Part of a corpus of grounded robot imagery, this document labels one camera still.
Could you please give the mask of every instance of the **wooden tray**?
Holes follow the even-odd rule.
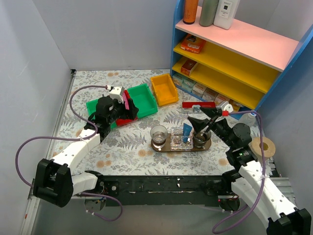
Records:
[[[152,143],[152,140],[151,140],[151,147],[153,148],[153,150],[156,151],[156,152],[160,152],[160,153],[168,153],[168,152],[172,152],[172,153],[175,153],[175,152],[202,152],[202,151],[208,150],[211,147],[211,144],[212,144],[212,141],[211,141],[211,139],[209,139],[206,142],[206,144],[204,145],[204,148],[195,148],[194,147],[193,149],[190,149],[190,150],[174,150],[174,151],[172,151],[171,150],[171,134],[167,135],[165,145],[163,146],[163,148],[161,148],[161,150],[159,150],[158,148],[155,148],[153,146],[153,143]]]

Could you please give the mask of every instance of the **green plastic tray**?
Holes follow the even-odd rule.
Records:
[[[133,99],[135,106],[139,109],[138,118],[143,118],[157,112],[157,102],[152,95],[147,84],[127,89],[129,96]],[[96,111],[98,100],[92,100],[86,103],[88,114]],[[116,123],[111,125],[111,129],[116,127]]]

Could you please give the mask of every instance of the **orange bottle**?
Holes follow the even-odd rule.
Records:
[[[185,10],[183,22],[185,24],[193,24],[196,20],[197,8],[199,0],[185,0]]]

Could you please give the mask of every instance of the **bottle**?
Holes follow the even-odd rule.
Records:
[[[247,113],[247,114],[243,114],[238,122],[244,123],[251,127],[254,125],[255,121],[256,121],[256,114]]]
[[[196,14],[199,0],[185,0],[185,10],[183,22],[193,24],[196,21]]]
[[[233,23],[240,0],[220,0],[217,7],[214,25],[229,29]]]
[[[208,27],[213,24],[219,0],[203,0],[199,24]]]

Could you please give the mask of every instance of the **roll of tape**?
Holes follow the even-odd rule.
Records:
[[[251,151],[257,156],[259,162],[262,162],[262,152],[261,152],[261,140],[260,137],[256,137],[249,144]],[[269,138],[263,137],[263,149],[265,160],[274,156],[276,147],[273,141]]]

